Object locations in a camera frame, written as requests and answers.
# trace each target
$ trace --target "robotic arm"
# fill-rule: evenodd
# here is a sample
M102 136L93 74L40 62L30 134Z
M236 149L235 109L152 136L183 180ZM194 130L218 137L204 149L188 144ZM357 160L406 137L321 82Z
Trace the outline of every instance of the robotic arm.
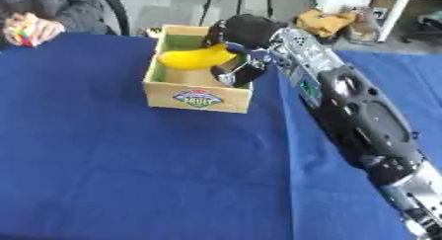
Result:
M220 41L247 61L213 76L241 87L265 72L282 72L345 160L401 215L416 239L442 239L442 177L418 150L418 133L382 91L305 31L277 27L266 46Z

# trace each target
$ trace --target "banana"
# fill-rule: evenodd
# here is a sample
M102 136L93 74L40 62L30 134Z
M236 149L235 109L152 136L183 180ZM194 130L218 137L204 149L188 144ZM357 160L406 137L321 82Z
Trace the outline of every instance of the banana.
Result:
M235 56L227 51L226 44L219 43L209 48L167 51L160 54L158 60L176 70L202 70L226 63Z

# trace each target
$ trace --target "table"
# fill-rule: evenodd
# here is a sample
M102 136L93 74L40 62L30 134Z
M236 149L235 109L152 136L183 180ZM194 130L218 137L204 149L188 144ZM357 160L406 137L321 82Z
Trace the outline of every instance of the table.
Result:
M0 234L292 239L276 74L248 115L151 109L154 44L72 34L0 54Z
M146 106L154 41L64 35L0 54L0 237L411 239L283 76L247 115ZM442 166L439 55L345 51Z

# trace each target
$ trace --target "wooden crate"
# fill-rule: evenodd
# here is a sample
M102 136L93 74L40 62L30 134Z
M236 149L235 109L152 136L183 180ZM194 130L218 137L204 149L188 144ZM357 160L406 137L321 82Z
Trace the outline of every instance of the wooden crate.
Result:
M199 48L208 28L165 26L156 52ZM151 107L219 111L245 114L253 94L253 84L229 88L216 81L210 70L179 71L166 67L156 56L143 81Z

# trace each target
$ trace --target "gray sleeve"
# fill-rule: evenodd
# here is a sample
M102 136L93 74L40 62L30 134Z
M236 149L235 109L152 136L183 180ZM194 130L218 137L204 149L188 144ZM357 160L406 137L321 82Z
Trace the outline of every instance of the gray sleeve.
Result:
M68 32L104 34L102 0L68 0L68 5L55 17Z

